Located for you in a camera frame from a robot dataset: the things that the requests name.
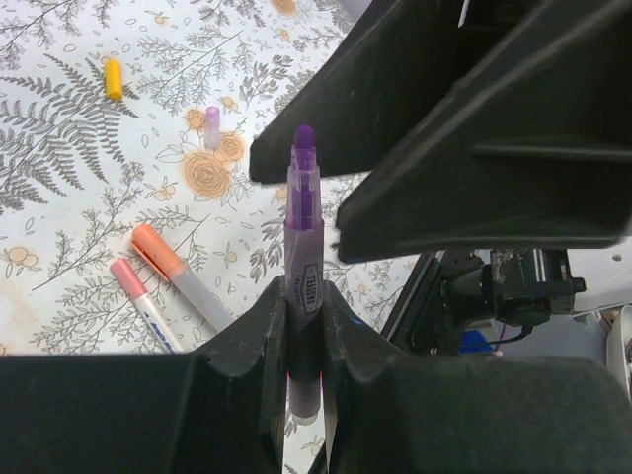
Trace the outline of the grey orange highlighter pen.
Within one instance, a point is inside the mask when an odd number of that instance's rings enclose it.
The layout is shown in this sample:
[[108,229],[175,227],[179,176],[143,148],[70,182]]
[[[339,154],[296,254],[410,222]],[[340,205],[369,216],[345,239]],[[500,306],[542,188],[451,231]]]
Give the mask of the grey orange highlighter pen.
[[172,276],[171,280],[179,292],[217,333],[226,329],[233,322],[229,312],[192,270],[185,268],[176,276]]

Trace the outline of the purple pen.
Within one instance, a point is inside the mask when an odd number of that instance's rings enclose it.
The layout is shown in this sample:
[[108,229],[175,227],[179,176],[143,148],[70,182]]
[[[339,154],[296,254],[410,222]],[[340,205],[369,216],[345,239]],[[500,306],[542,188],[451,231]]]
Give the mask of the purple pen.
[[324,220],[315,133],[303,124],[294,134],[287,169],[284,284],[288,407],[293,420],[313,424],[321,407],[321,309]]

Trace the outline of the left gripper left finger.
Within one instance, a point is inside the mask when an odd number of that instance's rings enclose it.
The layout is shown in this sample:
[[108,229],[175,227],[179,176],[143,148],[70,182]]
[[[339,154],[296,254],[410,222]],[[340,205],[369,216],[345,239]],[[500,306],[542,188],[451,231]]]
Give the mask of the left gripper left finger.
[[1,361],[5,473],[278,473],[285,285],[176,355]]

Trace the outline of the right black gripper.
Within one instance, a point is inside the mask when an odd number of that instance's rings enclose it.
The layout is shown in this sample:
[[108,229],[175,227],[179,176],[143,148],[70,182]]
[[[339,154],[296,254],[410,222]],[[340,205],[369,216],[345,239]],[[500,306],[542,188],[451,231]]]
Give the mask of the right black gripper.
[[[631,216],[631,5],[543,1],[341,205],[339,258],[603,248]],[[565,250],[426,252],[385,325],[408,354],[520,341],[587,290]],[[520,333],[466,342],[498,320]]]

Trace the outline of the pink pen cap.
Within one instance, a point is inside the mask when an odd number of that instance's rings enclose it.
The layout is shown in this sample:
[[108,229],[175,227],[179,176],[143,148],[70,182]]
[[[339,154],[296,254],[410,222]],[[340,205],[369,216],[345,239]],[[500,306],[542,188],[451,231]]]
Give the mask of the pink pen cap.
[[144,283],[139,279],[128,260],[117,259],[110,265],[110,271],[132,301],[147,293]]

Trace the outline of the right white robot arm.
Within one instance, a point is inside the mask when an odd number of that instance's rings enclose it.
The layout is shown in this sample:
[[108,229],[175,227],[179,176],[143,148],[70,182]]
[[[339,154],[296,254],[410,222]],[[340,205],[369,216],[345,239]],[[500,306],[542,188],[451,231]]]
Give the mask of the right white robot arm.
[[324,176],[365,173],[340,260],[419,258],[383,328],[405,351],[630,302],[629,2],[375,1],[254,140],[255,182],[301,124]]

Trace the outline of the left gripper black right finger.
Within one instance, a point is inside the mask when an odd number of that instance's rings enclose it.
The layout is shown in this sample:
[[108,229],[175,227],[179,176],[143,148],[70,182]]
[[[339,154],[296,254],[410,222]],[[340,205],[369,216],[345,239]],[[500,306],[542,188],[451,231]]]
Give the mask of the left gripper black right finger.
[[627,473],[631,405],[582,358],[415,356],[324,287],[331,473]]

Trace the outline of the orange pen cap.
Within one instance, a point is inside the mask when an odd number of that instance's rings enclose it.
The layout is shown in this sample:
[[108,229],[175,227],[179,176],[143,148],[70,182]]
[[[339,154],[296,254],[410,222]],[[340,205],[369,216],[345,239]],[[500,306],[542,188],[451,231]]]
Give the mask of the orange pen cap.
[[164,280],[177,285],[178,277],[187,265],[149,224],[136,226],[131,235],[131,245],[136,253]]

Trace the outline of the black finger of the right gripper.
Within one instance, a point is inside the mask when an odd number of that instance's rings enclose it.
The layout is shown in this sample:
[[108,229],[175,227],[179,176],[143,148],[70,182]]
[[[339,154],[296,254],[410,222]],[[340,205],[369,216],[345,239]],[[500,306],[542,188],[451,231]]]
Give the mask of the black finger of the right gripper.
[[250,177],[282,183],[295,130],[312,128],[326,177],[373,170],[533,1],[373,1],[250,151]]

